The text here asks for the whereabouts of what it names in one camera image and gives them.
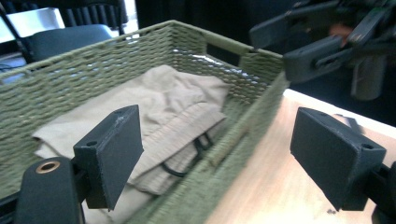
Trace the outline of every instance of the chair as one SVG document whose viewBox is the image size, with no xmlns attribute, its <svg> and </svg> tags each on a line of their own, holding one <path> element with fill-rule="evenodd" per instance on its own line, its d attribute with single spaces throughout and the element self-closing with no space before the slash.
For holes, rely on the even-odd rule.
<svg viewBox="0 0 396 224">
<path fill-rule="evenodd" d="M 108 5 L 115 8 L 119 34 L 122 28 L 122 0 L 15 0 L 17 3 L 32 3 L 41 7 L 57 7 L 71 9 L 95 5 Z M 79 49 L 112 37 L 110 29 L 103 24 L 83 25 L 54 29 L 36 33 L 28 37 L 20 37 L 7 13 L 0 3 L 0 14 L 10 32 L 14 35 L 22 56 L 27 63 L 38 62 L 59 55 L 72 49 Z"/>
</svg>

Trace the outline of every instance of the beige cloth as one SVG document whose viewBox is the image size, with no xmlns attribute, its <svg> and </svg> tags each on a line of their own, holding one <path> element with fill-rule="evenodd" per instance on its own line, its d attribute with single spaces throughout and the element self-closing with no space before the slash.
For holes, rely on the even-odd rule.
<svg viewBox="0 0 396 224">
<path fill-rule="evenodd" d="M 166 161 L 177 170 L 189 165 L 196 154 L 191 141 L 224 119 L 220 110 L 228 89 L 229 85 L 216 77 L 180 73 L 167 65 L 152 68 L 41 127 L 33 134 L 42 141 L 36 154 L 43 158 L 72 158 L 73 145 L 109 113 L 127 105 L 139 105 L 145 151 L 128 183 L 141 191 L 164 193 L 177 179 L 158 169 L 158 165 Z M 109 214 L 122 211 L 125 215 L 121 217 L 128 217 L 131 215 L 128 211 L 134 209 L 127 208 L 131 207 L 129 203 L 134 203 L 134 198 L 144 199 L 142 202 L 149 199 L 146 193 L 133 187 L 127 186 L 125 190 L 129 193 L 121 194 L 117 212 Z M 125 199 L 123 195 L 134 196 Z M 103 211 L 86 213 L 89 221 L 89 217 Z M 106 218 L 110 222 L 118 222 L 109 214 Z"/>
</svg>

